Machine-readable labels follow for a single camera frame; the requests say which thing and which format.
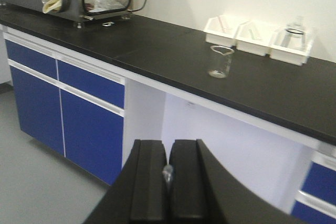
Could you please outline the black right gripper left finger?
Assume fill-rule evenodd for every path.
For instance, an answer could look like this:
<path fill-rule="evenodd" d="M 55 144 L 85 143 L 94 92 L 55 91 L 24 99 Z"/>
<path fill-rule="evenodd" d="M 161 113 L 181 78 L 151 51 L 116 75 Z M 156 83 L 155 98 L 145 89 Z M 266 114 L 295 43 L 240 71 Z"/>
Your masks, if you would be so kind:
<path fill-rule="evenodd" d="M 135 140 L 118 178 L 85 223 L 167 223 L 164 145 Z"/>

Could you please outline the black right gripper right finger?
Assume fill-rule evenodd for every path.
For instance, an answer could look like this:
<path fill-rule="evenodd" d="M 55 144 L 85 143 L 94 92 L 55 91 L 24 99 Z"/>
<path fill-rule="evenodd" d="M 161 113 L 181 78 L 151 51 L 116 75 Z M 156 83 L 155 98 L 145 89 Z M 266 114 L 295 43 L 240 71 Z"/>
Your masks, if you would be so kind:
<path fill-rule="evenodd" d="M 202 140 L 176 140 L 170 194 L 172 223 L 301 223 L 239 182 Z"/>

